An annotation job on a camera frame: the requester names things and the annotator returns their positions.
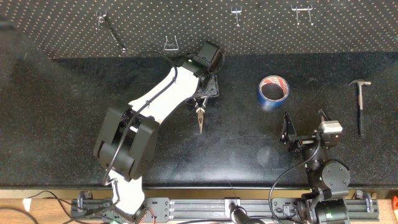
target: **wooden surface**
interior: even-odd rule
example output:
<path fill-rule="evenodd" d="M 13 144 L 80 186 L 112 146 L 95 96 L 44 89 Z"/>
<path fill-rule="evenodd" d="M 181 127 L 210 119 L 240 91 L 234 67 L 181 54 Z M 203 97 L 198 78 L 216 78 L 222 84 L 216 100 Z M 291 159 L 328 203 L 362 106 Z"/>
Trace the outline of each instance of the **wooden surface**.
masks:
<path fill-rule="evenodd" d="M 70 205 L 63 203 L 65 209 L 70 211 Z M 22 199 L 0 199 L 0 207 L 12 207 L 24 210 Z M 355 222 L 357 224 L 397 224 L 392 211 L 391 200 L 379 200 L 380 222 Z M 33 199 L 29 212 L 39 224 L 63 223 L 69 220 L 56 200 Z M 33 223 L 30 218 L 21 213 L 10 210 L 0 210 L 0 223 Z"/>

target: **black tabletop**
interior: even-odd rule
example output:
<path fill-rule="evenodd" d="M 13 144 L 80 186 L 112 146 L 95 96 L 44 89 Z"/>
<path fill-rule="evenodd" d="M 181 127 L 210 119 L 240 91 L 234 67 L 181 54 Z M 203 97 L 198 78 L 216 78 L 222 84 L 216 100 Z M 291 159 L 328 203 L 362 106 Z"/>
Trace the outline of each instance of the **black tabletop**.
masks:
<path fill-rule="evenodd" d="M 0 75 L 3 188 L 100 188 L 104 169 L 92 150 L 108 107 L 140 97 L 170 70 L 161 58 L 5 57 Z M 257 88 L 268 75 L 285 78 L 290 95 L 280 108 L 265 112 Z M 357 78 L 373 82 L 363 89 L 362 139 L 356 87 L 347 85 Z M 284 112 L 305 135 L 317 129 L 319 109 L 343 127 L 342 141 L 328 153 L 351 168 L 352 188 L 398 187 L 398 54 L 227 57 L 218 81 L 220 97 L 208 104 L 203 134 L 184 102 L 162 123 L 144 188 L 268 188 L 302 161 L 279 143 Z M 279 185 L 306 186 L 303 167 Z"/>

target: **pegboard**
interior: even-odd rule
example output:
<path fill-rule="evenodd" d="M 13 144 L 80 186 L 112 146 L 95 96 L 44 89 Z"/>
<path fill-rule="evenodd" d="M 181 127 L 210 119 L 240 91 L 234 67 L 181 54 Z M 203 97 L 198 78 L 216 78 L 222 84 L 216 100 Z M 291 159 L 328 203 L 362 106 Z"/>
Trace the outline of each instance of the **pegboard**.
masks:
<path fill-rule="evenodd" d="M 231 7 L 242 7 L 239 27 Z M 313 7 L 307 11 L 291 7 Z M 122 54 L 97 12 L 126 46 Z M 50 58 L 169 56 L 198 52 L 204 41 L 227 54 L 398 51 L 398 2 L 390 0 L 0 0 L 0 14 Z M 165 51 L 165 37 L 178 51 Z"/>

